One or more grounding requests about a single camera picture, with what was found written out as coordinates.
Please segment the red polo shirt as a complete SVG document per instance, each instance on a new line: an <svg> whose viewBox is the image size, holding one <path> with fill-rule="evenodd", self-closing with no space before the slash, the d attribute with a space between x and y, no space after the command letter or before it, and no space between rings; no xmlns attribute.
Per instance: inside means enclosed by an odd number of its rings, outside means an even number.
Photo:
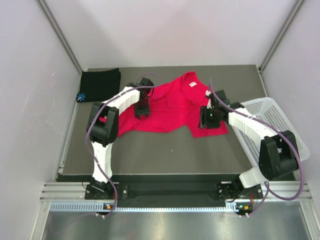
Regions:
<svg viewBox="0 0 320 240"><path fill-rule="evenodd" d="M194 71L156 87L149 99L150 115L138 119L130 106L119 115L118 136L131 131L169 133L183 126L188 127L193 138L226 135L228 128L223 122L219 128L198 128L201 107L208 103L208 89Z"/></svg>

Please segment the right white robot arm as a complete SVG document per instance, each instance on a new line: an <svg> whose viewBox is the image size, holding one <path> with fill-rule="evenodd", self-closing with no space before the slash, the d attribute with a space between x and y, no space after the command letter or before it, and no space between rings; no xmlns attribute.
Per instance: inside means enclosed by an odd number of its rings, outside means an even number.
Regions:
<svg viewBox="0 0 320 240"><path fill-rule="evenodd" d="M298 147L291 131L280 132L264 123L241 103L231 103L223 90L206 90L205 97L208 102L200 108L200 129L218 129L222 123L227 123L259 147L258 163L232 181L237 197L245 198L251 193L252 187L298 170Z"/></svg>

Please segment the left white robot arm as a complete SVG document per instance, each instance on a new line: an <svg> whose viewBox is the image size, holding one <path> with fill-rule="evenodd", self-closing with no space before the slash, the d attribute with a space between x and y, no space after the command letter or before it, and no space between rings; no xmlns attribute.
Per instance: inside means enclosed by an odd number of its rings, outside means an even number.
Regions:
<svg viewBox="0 0 320 240"><path fill-rule="evenodd" d="M146 119L151 110L149 98L153 94L153 82L142 77L138 83L129 83L120 93L109 100L95 102L88 119L85 145L92 145L89 153L93 157L94 170L87 191L93 198L116 197L116 186L112 183L112 146L118 137L120 115L133 107L133 116Z"/></svg>

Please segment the folded black t shirt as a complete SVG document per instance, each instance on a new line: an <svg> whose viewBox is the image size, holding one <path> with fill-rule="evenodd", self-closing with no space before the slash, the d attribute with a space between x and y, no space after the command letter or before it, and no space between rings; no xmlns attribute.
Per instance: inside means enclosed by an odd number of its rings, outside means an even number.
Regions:
<svg viewBox="0 0 320 240"><path fill-rule="evenodd" d="M77 103L103 102L120 92L121 72L119 68L105 71L82 72Z"/></svg>

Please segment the white plastic basket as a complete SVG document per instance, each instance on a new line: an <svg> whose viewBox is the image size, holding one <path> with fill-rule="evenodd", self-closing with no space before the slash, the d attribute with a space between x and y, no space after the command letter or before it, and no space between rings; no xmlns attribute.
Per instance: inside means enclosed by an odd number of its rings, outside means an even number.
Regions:
<svg viewBox="0 0 320 240"><path fill-rule="evenodd" d="M241 103L251 115L256 116L258 119L272 125L277 130L284 132L286 130L294 133L298 148L298 153L301 161L310 158L310 151L302 138L291 124L285 113L270 97L256 98ZM248 157L251 165L254 167L259 162L260 145L255 143L250 137L244 134L236 127L232 128L237 136L246 156Z"/></svg>

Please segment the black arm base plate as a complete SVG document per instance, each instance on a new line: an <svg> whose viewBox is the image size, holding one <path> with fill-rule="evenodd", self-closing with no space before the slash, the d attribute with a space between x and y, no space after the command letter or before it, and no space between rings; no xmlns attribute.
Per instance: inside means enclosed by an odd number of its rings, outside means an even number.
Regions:
<svg viewBox="0 0 320 240"><path fill-rule="evenodd" d="M87 185L86 200L133 200L137 197L206 197L210 200L261 200L260 186L237 192L230 182L121 182L116 185L117 193L107 184L106 190Z"/></svg>

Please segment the aluminium front rail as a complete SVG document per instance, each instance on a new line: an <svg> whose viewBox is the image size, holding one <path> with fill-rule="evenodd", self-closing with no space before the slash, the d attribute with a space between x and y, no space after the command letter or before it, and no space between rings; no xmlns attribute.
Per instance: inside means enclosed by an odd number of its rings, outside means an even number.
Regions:
<svg viewBox="0 0 320 240"><path fill-rule="evenodd" d="M283 198L293 197L299 190L298 181L271 181L266 202L281 202ZM40 195L41 202L76 202L85 199L84 185L80 182L47 182Z"/></svg>

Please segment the left aluminium frame post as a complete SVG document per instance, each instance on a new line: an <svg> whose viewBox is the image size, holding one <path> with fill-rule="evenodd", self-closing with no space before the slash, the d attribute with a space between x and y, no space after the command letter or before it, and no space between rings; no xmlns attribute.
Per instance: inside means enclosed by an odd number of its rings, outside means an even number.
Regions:
<svg viewBox="0 0 320 240"><path fill-rule="evenodd" d="M75 67L77 72L79 74L81 74L83 70L82 70L74 52L72 51L65 35L63 34L57 20L55 19L52 11L50 10L47 2L45 0L35 0L35 2L38 4L38 6L40 7L41 11L43 12L45 18L49 22L51 28L53 29L55 35L57 36L59 42L61 43L61 45L63 47L63 49L65 50L66 54L68 55L69 59L71 60L73 66Z"/></svg>

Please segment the aluminium frame post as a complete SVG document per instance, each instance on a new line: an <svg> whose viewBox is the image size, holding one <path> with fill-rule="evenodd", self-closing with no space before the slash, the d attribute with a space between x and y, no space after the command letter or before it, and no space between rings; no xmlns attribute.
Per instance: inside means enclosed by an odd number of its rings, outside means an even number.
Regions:
<svg viewBox="0 0 320 240"><path fill-rule="evenodd" d="M273 55L275 54L276 50L278 49L280 43L284 39L286 33L288 32L289 28L293 24L293 21L297 17L298 13L302 9L303 5L305 4L305 0L295 0L293 7L290 9L287 17L285 18L285 21L281 25L274 41L272 42L269 50L267 51L265 57L263 58L262 63L258 67L258 72L260 74L263 73L263 71L266 69L268 66L270 60L272 59Z"/></svg>
<svg viewBox="0 0 320 240"><path fill-rule="evenodd" d="M71 60L73 66L75 67L77 72L79 74L81 74L83 70L82 70L74 52L72 51L65 35L63 34L57 20L55 19L52 11L50 10L47 2L45 0L35 0L35 2L38 4L38 6L40 7L41 11L43 12L45 18L49 22L51 28L53 29L55 35L57 36L59 42L61 43L61 45L63 47L63 49L65 50L66 54L68 55L69 59Z"/></svg>

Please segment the right aluminium frame post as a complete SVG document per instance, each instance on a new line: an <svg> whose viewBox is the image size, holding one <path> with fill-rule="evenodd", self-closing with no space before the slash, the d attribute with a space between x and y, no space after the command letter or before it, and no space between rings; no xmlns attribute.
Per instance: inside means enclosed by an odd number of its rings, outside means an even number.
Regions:
<svg viewBox="0 0 320 240"><path fill-rule="evenodd" d="M274 41L272 42L269 50L267 51L265 57L263 58L262 63L258 67L258 72L260 74L263 73L263 71L266 69L268 66L270 60L272 59L273 55L275 54L276 50L278 49L280 43L284 39L286 33L288 32L289 28L293 24L293 21L297 17L298 13L302 9L303 5L305 4L305 0L295 0L293 7L290 9L287 17L285 18L285 21L281 25Z"/></svg>

